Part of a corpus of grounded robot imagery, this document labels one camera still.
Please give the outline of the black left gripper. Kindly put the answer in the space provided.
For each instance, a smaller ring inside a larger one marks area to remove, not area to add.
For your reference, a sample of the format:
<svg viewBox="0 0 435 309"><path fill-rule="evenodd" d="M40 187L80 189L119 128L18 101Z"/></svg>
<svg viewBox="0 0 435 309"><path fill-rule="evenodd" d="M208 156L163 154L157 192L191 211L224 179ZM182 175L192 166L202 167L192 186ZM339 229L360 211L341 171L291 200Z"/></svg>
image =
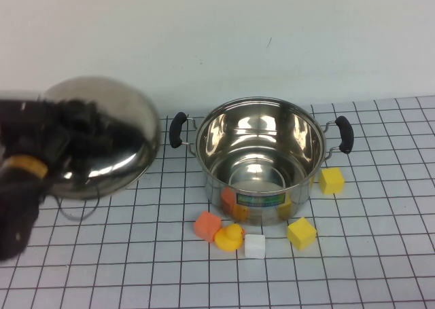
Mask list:
<svg viewBox="0 0 435 309"><path fill-rule="evenodd" d="M42 105L42 158L49 168L112 146L110 131L97 129L109 127L111 117L96 102L43 101Z"/></svg>

